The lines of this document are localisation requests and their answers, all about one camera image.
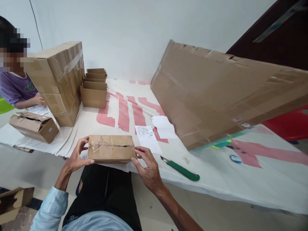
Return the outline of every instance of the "child's hand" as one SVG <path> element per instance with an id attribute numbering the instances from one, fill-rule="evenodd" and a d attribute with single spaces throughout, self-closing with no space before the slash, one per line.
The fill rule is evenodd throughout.
<path id="1" fill-rule="evenodd" d="M 41 95 L 39 93 L 37 93 L 33 98 L 32 98 L 32 102 L 34 105 L 40 105 L 40 106 L 44 106 L 47 107 L 44 99 L 41 97 Z"/>

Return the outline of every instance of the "green knife handle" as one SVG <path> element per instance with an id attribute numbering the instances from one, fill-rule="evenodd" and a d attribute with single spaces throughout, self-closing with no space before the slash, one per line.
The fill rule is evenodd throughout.
<path id="1" fill-rule="evenodd" d="M 188 179 L 192 181 L 200 180 L 200 176 L 198 174 L 194 174 L 187 169 L 183 168 L 182 166 L 178 165 L 177 163 L 173 162 L 172 160 L 167 163 L 167 165 L 171 166 L 175 170 L 177 170 L 182 175 L 186 176 Z"/>

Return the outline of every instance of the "hand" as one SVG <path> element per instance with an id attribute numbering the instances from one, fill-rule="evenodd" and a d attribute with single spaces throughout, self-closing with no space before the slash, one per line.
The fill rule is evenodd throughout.
<path id="1" fill-rule="evenodd" d="M 158 164 L 150 149 L 139 146 L 135 147 L 135 152 L 139 155 L 138 158 L 142 158 L 144 160 L 147 167 L 143 168 L 139 161 L 133 157 L 131 160 L 138 170 L 145 186 L 157 196 L 157 194 L 165 189 L 164 183 L 160 178 Z"/>
<path id="2" fill-rule="evenodd" d="M 79 168 L 81 168 L 83 166 L 94 164 L 93 159 L 83 160 L 80 157 L 81 151 L 88 149 L 88 147 L 84 146 L 86 143 L 89 143 L 89 137 L 88 136 L 86 136 L 83 139 L 78 140 L 78 143 L 77 143 L 71 157 L 68 159 L 68 161 L 65 164 L 65 167 L 68 168 L 69 172 L 74 172 L 74 171 L 78 170 Z"/>
<path id="3" fill-rule="evenodd" d="M 41 105 L 41 106 L 44 106 L 44 107 L 47 107 L 43 97 L 41 97 L 41 94 L 40 93 L 37 93 L 33 98 L 32 98 L 32 102 L 33 102 L 33 105 Z"/>

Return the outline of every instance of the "dark wooden door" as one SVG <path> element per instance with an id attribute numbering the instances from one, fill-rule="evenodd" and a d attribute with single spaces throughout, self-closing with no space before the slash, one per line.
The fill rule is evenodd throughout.
<path id="1" fill-rule="evenodd" d="M 307 2 L 278 0 L 227 53 L 308 70 Z"/>

